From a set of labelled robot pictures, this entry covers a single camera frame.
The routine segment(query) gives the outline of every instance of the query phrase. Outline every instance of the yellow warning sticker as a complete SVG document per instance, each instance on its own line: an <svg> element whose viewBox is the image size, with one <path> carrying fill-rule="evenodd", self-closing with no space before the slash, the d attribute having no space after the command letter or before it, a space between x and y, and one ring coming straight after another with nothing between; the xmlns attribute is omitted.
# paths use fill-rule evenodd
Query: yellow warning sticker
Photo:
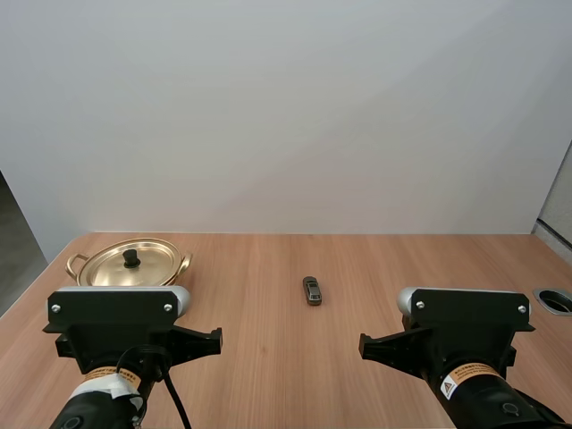
<svg viewBox="0 0 572 429"><path fill-rule="evenodd" d="M83 381L87 382L89 380L93 380L94 378L99 378L105 375L113 374L114 372L115 372L115 366L101 366L98 369L89 371L86 374L86 378ZM131 383L131 385L135 389L137 389L139 387L139 384L141 383L141 379L139 377L137 377L134 373L126 369L120 369L119 375L123 377L125 380L127 380L129 383Z"/></svg>
<svg viewBox="0 0 572 429"><path fill-rule="evenodd" d="M488 365L464 364L453 369L449 375L443 379L443 382L441 383L441 392L443 396L447 400L450 400L450 397L453 396L453 392L460 384L469 378L476 377L477 375L495 375L500 377L500 375Z"/></svg>

